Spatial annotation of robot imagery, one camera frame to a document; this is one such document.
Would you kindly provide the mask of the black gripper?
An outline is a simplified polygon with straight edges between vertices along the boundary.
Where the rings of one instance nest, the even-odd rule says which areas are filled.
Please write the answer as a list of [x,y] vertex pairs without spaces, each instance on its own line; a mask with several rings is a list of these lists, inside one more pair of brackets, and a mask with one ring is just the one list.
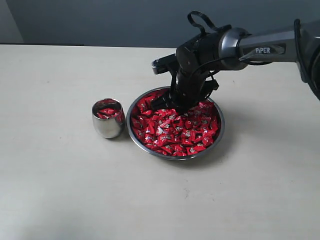
[[219,88],[210,71],[186,72],[181,68],[171,81],[170,90],[151,101],[152,110],[175,109],[184,113],[209,98]]

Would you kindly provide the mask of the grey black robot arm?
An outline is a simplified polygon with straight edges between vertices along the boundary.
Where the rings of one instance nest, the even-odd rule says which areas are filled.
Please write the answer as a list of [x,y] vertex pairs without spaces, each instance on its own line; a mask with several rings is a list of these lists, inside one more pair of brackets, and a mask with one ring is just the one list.
[[259,34],[226,25],[180,45],[174,54],[152,63],[155,74],[169,72],[170,89],[151,102],[153,110],[186,112],[218,89],[214,75],[247,66],[277,62],[296,63],[302,81],[320,95],[320,23],[302,23]]

